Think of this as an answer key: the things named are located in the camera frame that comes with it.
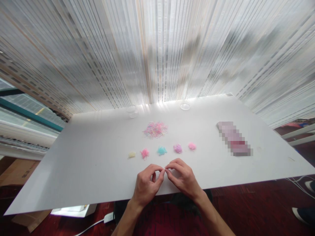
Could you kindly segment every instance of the small clear cup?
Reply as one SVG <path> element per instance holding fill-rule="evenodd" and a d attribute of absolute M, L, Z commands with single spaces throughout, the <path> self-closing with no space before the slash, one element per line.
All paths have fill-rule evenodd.
<path fill-rule="evenodd" d="M 136 118 L 139 115 L 137 107 L 135 105 L 130 105 L 129 107 L 127 107 L 127 112 L 129 113 L 130 118 Z"/>

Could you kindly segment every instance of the table surface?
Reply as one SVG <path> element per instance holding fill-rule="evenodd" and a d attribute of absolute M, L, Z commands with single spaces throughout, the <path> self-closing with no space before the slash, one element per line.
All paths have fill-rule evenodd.
<path fill-rule="evenodd" d="M 126 108 L 74 115 L 5 215 L 129 199 L 140 171 L 151 163 L 164 167 L 175 158 L 192 168 L 203 189 L 315 174 L 311 164 L 236 97 L 188 101 L 189 110 L 180 109 L 182 101 L 138 106 L 134 119 Z M 145 137 L 151 121 L 164 122 L 168 133 Z M 231 155 L 219 136 L 219 121 L 234 122 L 252 156 Z M 189 142 L 196 144 L 195 151 L 189 150 Z M 173 151 L 177 143 L 181 154 Z M 158 156 L 159 146 L 168 153 Z M 150 151 L 146 161 L 140 154 L 144 148 Z M 128 159 L 131 151 L 137 155 Z M 178 190 L 165 174 L 158 195 L 174 192 Z"/>

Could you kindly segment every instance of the cable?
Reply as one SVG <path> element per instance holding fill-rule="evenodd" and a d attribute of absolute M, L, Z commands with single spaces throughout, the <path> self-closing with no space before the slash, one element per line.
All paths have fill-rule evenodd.
<path fill-rule="evenodd" d="M 84 230 L 83 232 L 81 232 L 81 233 L 79 233 L 79 234 L 77 234 L 75 236 L 79 236 L 79 235 L 83 234 L 85 231 L 87 231 L 88 229 L 90 229 L 94 225 L 97 225 L 98 223 L 101 223 L 101 222 L 107 223 L 107 222 L 112 221 L 113 219 L 115 219 L 114 213 L 113 212 L 108 213 L 107 215 L 104 216 L 104 219 L 101 219 L 100 221 L 97 221 L 96 223 L 94 223 L 93 225 L 88 227 L 86 230 Z"/>
<path fill-rule="evenodd" d="M 306 193 L 308 196 L 310 196 L 311 198 L 314 198 L 315 199 L 315 197 L 313 197 L 312 195 L 310 195 L 308 192 L 306 192 L 302 187 L 301 187 L 301 185 L 299 185 L 298 183 L 295 183 L 295 181 L 292 181 L 291 179 L 286 179 L 286 180 L 289 180 L 289 181 L 291 181 L 292 183 L 294 183 L 300 190 L 302 190 L 304 193 Z"/>
<path fill-rule="evenodd" d="M 294 182 L 299 182 L 301 179 L 303 179 L 304 177 L 309 177 L 309 176 L 307 176 L 307 175 L 303 175 L 302 177 L 300 177 L 298 180 L 296 180 L 296 181 L 294 181 Z"/>
<path fill-rule="evenodd" d="M 104 221 L 104 219 L 101 219 L 100 221 L 97 221 L 95 224 L 93 224 L 93 225 L 91 225 L 90 227 L 88 227 L 86 230 L 84 230 L 83 232 L 81 232 L 81 233 L 79 233 L 79 234 L 77 234 L 77 235 L 75 235 L 75 236 L 79 236 L 79 235 L 81 235 L 81 234 L 83 234 L 85 231 L 87 231 L 89 228 L 91 228 L 91 227 L 93 227 L 94 225 L 97 225 L 98 223 L 101 223 L 101 222 L 103 222 Z"/>

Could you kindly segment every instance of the blurred box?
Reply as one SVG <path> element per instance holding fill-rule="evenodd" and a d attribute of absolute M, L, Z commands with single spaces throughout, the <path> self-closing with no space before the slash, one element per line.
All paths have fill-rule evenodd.
<path fill-rule="evenodd" d="M 89 204 L 89 205 L 83 205 L 83 206 L 57 208 L 57 209 L 53 209 L 51 214 L 84 218 L 94 213 L 96 206 L 97 204 Z"/>

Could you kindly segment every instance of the colorful rubber bands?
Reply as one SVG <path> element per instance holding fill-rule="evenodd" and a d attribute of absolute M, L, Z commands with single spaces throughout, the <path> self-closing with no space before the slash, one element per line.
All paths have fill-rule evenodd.
<path fill-rule="evenodd" d="M 150 122 L 147 126 L 147 129 L 143 131 L 144 135 L 149 139 L 159 138 L 164 136 L 167 133 L 167 125 L 163 122 Z"/>

